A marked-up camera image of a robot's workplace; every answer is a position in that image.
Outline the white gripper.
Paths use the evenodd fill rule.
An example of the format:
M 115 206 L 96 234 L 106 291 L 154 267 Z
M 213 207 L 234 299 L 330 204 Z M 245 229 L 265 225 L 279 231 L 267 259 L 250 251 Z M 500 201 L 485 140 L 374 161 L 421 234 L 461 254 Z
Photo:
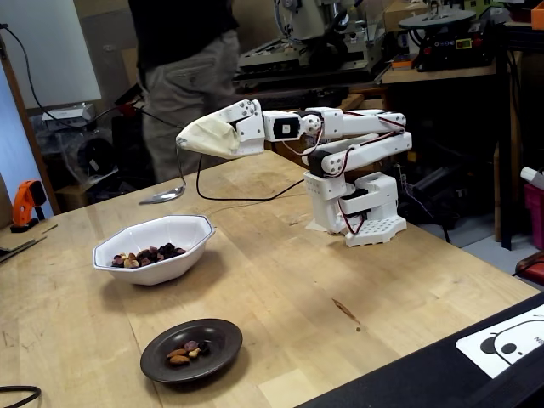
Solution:
M 264 119 L 261 105 L 256 100 L 244 99 L 210 114 L 221 122 L 236 124 L 239 136 L 238 156 L 250 156 L 264 151 Z

